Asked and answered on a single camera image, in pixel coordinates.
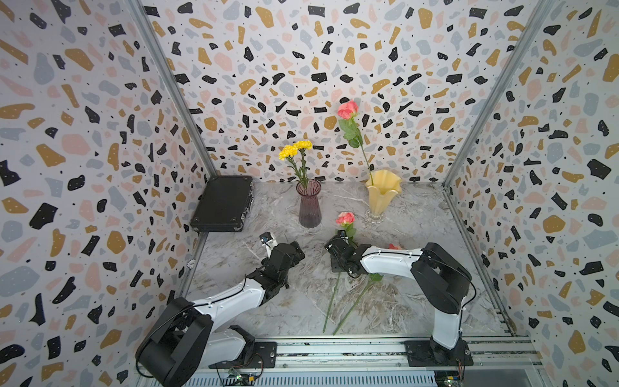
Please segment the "yellow flower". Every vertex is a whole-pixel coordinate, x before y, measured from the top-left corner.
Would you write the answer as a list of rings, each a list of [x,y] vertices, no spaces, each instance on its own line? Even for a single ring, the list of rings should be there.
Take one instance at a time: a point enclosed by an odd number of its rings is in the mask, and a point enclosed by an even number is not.
[[[280,152],[279,158],[281,161],[287,161],[289,163],[290,167],[293,169],[296,178],[299,180],[298,169],[301,164],[301,158],[294,145],[286,145]]]
[[[300,154],[301,164],[298,169],[298,178],[301,185],[306,188],[308,187],[309,178],[307,177],[307,167],[306,167],[306,152],[313,148],[312,143],[309,140],[303,140],[295,143],[294,147]]]

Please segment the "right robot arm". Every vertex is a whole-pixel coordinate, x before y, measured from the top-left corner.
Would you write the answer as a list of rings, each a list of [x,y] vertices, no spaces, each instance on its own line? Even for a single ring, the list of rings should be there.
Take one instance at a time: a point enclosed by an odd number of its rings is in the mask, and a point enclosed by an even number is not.
[[[349,277],[391,275],[417,282],[435,309],[430,344],[451,351],[461,341],[461,320],[469,290],[475,290],[472,275],[437,243],[401,250],[356,244],[340,231],[325,244],[332,271]]]

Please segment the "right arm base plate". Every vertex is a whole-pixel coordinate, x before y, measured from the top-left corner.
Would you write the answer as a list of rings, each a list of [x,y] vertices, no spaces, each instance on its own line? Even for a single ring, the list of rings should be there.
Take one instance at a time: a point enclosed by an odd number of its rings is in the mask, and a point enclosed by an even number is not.
[[[432,338],[407,340],[404,346],[409,367],[468,367],[474,364],[467,342],[462,338],[458,338],[453,349],[444,348]]]

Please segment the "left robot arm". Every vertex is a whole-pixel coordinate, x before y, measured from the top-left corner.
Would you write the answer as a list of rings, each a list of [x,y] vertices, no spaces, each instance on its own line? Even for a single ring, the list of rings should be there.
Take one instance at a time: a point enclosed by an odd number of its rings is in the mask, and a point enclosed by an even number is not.
[[[251,311],[290,286],[289,270],[305,257],[298,243],[278,243],[264,233],[261,243],[267,256],[261,266],[244,276],[240,284],[203,300],[172,300],[135,353],[142,377],[162,386],[182,386],[198,369],[271,368],[269,358],[277,345],[258,343],[238,325],[223,329],[246,311]]]

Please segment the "pink rose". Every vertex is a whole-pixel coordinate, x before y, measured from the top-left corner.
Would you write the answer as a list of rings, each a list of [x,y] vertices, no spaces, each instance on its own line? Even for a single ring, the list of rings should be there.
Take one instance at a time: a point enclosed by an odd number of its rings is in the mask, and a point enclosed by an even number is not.
[[[359,129],[358,123],[356,122],[356,116],[358,116],[358,113],[359,106],[354,101],[351,100],[341,104],[338,109],[339,128],[343,131],[343,137],[346,142],[348,142],[352,148],[359,148],[361,150],[365,166],[368,170],[370,183],[373,185],[374,179],[372,175],[372,168],[364,150],[364,137]]]
[[[336,224],[343,230],[343,235],[347,237],[348,240],[350,241],[354,239],[354,236],[356,233],[356,229],[354,225],[355,220],[356,220],[355,215],[352,212],[342,212],[339,214],[338,218],[336,219]],[[338,293],[340,278],[341,278],[341,274],[339,273],[338,276],[336,277],[335,285],[333,287],[333,290],[330,296],[330,301],[327,307],[325,321],[324,321],[323,328],[322,328],[323,333],[325,333],[327,330],[327,325],[330,320],[330,314],[331,314],[334,301],[335,301],[335,295],[337,295]]]
[[[369,292],[369,290],[371,290],[372,287],[374,287],[375,284],[380,283],[384,278],[384,275],[381,273],[372,273],[369,274],[368,279],[365,283],[364,288],[362,289],[362,291],[360,292],[360,294],[357,296],[356,300],[354,301],[354,303],[352,304],[352,306],[349,308],[349,310],[346,312],[346,314],[342,317],[342,319],[339,321],[338,325],[336,326],[335,330],[333,331],[332,335],[336,335],[341,328],[343,327],[343,325],[346,323],[346,321],[348,320],[349,316],[353,313],[353,311],[357,308],[357,306],[360,304],[362,298],[364,297],[364,295],[366,295],[367,292]]]

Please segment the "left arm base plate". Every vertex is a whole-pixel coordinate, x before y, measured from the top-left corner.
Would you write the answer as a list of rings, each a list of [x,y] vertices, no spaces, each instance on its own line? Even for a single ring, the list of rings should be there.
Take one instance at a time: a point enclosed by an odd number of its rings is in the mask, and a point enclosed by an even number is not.
[[[277,342],[259,341],[246,344],[233,361],[210,364],[209,369],[274,369],[277,361]]]

